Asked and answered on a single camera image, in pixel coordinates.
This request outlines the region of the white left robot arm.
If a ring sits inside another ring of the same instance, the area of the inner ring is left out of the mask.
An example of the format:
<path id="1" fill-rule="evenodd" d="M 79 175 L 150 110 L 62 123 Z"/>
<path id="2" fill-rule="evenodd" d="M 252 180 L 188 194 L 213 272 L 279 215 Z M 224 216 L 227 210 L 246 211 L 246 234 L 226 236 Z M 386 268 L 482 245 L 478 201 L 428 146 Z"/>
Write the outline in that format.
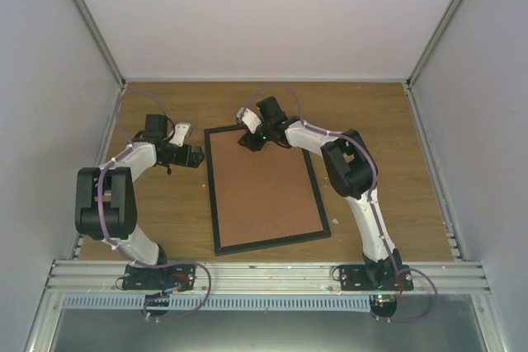
<path id="1" fill-rule="evenodd" d="M 147 170 L 173 166 L 197 168 L 205 160 L 201 147 L 186 143 L 190 123 L 175 124 L 167 115 L 147 115 L 144 129 L 123 151 L 98 167 L 77 174 L 75 228 L 82 236 L 107 244 L 132 266 L 143 267 L 141 279 L 161 289 L 170 279 L 162 247 L 138 224 L 134 183 Z"/>

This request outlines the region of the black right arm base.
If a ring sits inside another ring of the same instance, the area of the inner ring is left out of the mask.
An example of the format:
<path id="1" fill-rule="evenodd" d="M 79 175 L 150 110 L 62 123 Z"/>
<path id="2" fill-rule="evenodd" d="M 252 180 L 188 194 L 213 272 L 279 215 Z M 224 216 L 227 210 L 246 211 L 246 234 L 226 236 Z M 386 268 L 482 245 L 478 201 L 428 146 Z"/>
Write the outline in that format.
<path id="1" fill-rule="evenodd" d="M 338 281 L 342 291 L 399 292 L 413 291 L 413 277 L 407 265 L 388 263 L 388 267 L 378 274 L 365 264 L 338 265 L 331 271 L 333 280 Z"/>

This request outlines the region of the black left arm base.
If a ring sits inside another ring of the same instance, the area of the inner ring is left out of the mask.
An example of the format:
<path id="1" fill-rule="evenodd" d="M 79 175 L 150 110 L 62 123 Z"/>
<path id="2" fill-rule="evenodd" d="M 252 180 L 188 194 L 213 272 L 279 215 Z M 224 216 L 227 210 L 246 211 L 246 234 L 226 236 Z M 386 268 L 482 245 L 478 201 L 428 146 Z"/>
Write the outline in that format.
<path id="1" fill-rule="evenodd" d="M 177 293 L 194 288 L 196 267 L 175 265 L 162 269 L 150 269 L 127 265 L 124 274 L 115 286 L 119 290 L 157 290 L 163 293 Z"/>

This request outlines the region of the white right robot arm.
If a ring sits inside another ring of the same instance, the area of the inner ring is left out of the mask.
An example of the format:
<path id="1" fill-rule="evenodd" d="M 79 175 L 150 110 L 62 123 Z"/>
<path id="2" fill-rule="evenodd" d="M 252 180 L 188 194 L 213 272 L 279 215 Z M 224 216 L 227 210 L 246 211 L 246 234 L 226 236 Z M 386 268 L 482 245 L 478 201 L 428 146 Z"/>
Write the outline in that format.
<path id="1" fill-rule="evenodd" d="M 275 97 L 257 103 L 258 113 L 246 106 L 237 123 L 246 133 L 238 143 L 262 150 L 267 142 L 283 148 L 301 148 L 323 159 L 334 191 L 351 208 L 362 242 L 366 283 L 383 290 L 393 283 L 397 249 L 385 226 L 378 200 L 378 168 L 360 134 L 336 132 L 310 124 L 300 116 L 287 116 Z"/>

